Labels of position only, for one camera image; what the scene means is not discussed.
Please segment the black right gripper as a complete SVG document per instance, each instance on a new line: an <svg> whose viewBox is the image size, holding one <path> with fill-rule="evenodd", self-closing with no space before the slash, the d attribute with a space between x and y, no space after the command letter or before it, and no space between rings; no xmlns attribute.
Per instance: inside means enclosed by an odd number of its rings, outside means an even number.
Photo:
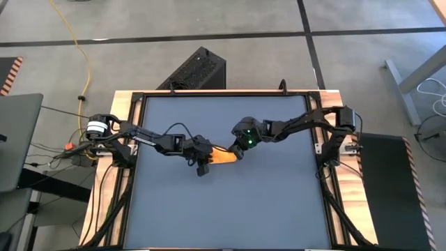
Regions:
<svg viewBox="0 0 446 251"><path fill-rule="evenodd" d="M244 151L242 149L254 148L262 141L262 133L265 126L254 117L244 117L233 127L231 134L236 137L233 145L229 147L237 160L242 160Z"/></svg>

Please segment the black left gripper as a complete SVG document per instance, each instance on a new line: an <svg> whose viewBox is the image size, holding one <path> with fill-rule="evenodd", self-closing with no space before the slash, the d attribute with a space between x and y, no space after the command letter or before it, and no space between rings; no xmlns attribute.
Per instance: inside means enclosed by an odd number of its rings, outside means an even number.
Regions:
<svg viewBox="0 0 446 251"><path fill-rule="evenodd" d="M209 172L208 163L211 162L213 146L202 135L196 135L187 142L187 163L198 164L197 176L204 176Z"/></svg>

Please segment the orange microfibre towel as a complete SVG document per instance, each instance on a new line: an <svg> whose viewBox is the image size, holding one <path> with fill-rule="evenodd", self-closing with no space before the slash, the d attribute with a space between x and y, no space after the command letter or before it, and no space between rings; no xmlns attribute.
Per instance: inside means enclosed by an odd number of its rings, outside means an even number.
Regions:
<svg viewBox="0 0 446 251"><path fill-rule="evenodd" d="M213 148L213 152L209 157L210 164L212 165L232 163L236 162L237 160L238 159L234 153L224 151L220 148Z"/></svg>

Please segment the black computer tower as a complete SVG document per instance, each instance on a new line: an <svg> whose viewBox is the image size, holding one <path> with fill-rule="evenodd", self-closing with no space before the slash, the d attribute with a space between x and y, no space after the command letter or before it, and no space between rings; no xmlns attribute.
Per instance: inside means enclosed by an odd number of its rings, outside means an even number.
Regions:
<svg viewBox="0 0 446 251"><path fill-rule="evenodd" d="M157 90L225 89L226 60L200 47Z"/></svg>

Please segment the black desk base bar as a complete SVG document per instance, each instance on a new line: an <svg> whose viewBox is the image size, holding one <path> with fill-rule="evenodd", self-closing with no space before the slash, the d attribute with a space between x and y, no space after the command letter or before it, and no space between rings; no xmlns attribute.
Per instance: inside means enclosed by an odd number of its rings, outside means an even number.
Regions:
<svg viewBox="0 0 446 251"><path fill-rule="evenodd" d="M41 174L29 169L22 170L17 186L19 188L31 188L38 192L49 193L85 203L89 202L91 195L91 190L81 185L62 181L53 176Z"/></svg>

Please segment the black mat with striped edge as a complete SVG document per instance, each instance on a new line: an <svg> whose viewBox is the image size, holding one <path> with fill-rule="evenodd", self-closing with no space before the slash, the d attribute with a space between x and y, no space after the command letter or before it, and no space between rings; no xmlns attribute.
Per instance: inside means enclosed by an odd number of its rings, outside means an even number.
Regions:
<svg viewBox="0 0 446 251"><path fill-rule="evenodd" d="M360 165L381 248L438 251L406 138L364 133Z"/></svg>

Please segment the grey metal desk leg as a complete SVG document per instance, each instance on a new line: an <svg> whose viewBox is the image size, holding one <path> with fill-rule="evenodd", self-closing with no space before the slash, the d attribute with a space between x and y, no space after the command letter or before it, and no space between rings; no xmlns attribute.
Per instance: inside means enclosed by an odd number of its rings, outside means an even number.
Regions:
<svg viewBox="0 0 446 251"><path fill-rule="evenodd" d="M413 126L421 124L420 116L415 108L415 103L410 96L410 92L424 80L431 77L441 68L446 66L446 45L441 47L435 54L429 57L423 64L416 68L409 76L402 78L397 67L392 60L384 61L384 69L390 76L391 83L397 90L397 97L400 99L406 111L408 120Z"/></svg>

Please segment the small black hazard-striped mat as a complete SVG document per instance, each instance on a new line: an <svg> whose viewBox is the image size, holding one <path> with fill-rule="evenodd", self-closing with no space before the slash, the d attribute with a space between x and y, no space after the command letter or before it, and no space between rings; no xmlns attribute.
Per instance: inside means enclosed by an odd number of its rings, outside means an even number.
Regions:
<svg viewBox="0 0 446 251"><path fill-rule="evenodd" d="M7 96L10 93L23 60L21 56L0 57L0 96Z"/></svg>

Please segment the wooden desk top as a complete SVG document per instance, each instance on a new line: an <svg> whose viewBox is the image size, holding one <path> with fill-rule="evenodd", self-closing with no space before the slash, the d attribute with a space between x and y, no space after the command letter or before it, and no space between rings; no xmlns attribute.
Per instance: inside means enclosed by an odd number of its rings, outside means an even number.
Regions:
<svg viewBox="0 0 446 251"><path fill-rule="evenodd" d="M446 0L429 0L436 14L446 26Z"/></svg>

